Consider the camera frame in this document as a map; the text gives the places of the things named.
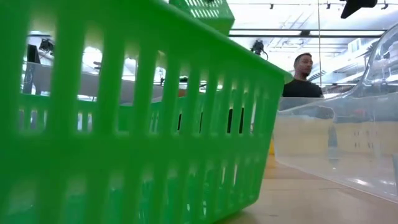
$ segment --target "short dark hair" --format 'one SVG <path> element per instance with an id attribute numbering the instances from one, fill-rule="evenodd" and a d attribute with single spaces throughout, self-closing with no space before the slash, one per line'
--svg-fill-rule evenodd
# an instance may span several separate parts
<path id="1" fill-rule="evenodd" d="M 293 66 L 296 67 L 297 63 L 299 62 L 300 58 L 302 58 L 303 56 L 310 56 L 312 57 L 312 55 L 310 53 L 304 53 L 304 54 L 300 54 L 299 56 L 297 56 L 296 59 L 294 59 L 294 64 Z"/>

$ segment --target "light fixture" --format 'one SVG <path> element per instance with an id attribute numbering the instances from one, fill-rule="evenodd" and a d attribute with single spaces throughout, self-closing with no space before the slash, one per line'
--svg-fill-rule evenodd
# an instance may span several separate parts
<path id="1" fill-rule="evenodd" d="M 39 50 L 44 51 L 45 53 L 50 53 L 50 55 L 53 55 L 54 52 L 54 44 L 50 39 L 42 39 L 42 42 L 40 43 Z"/>
<path id="2" fill-rule="evenodd" d="M 310 35 L 344 35 L 344 36 L 357 36 L 357 35 L 383 35 L 384 31 L 382 30 L 327 30 L 327 31 L 311 31 Z"/>
<path id="3" fill-rule="evenodd" d="M 299 30 L 231 30 L 230 35 L 288 35 L 299 36 Z"/>

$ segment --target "ceiling light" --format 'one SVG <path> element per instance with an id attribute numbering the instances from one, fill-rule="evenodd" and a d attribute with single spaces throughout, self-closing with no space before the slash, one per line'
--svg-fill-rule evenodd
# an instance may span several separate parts
<path id="1" fill-rule="evenodd" d="M 300 35 L 298 30 L 231 30 L 230 35 Z"/>
<path id="2" fill-rule="evenodd" d="M 384 31 L 379 30 L 364 30 L 364 31 L 352 31 L 352 30 L 328 30 L 328 31 L 311 31 L 310 35 L 346 35 L 346 36 L 357 36 L 357 35 L 383 35 Z"/>

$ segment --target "yellow object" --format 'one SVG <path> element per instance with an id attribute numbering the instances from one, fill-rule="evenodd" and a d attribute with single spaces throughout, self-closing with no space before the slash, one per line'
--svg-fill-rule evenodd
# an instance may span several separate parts
<path id="1" fill-rule="evenodd" d="M 271 139 L 271 143 L 269 144 L 269 154 L 274 155 L 274 140 Z"/>

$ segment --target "white ceiling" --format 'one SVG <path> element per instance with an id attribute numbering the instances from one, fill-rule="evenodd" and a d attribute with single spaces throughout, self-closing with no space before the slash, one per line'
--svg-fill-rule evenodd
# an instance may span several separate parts
<path id="1" fill-rule="evenodd" d="M 360 9 L 347 19 L 340 19 L 345 2 L 340 0 L 227 0 L 235 16 L 234 29 L 339 29 L 339 30 L 380 30 L 389 29 L 398 21 L 398 0 L 387 0 L 389 7 L 382 10 L 384 5 L 377 5 L 373 9 Z M 235 42 L 249 49 L 257 38 L 234 37 Z M 277 66 L 291 71 L 294 58 L 303 52 L 313 54 L 315 63 L 322 60 L 328 63 L 347 49 L 352 38 L 319 39 L 312 38 L 263 38 L 265 51 L 269 54 L 269 61 Z M 31 37 L 30 44 L 40 45 L 41 39 Z M 52 56 L 41 53 L 42 63 L 51 65 Z M 100 62 L 101 51 L 87 47 L 83 54 L 82 69 L 84 72 L 98 73 L 93 62 Z M 126 59 L 123 78 L 135 79 L 136 62 Z M 157 70 L 155 82 L 160 82 L 162 76 Z"/>

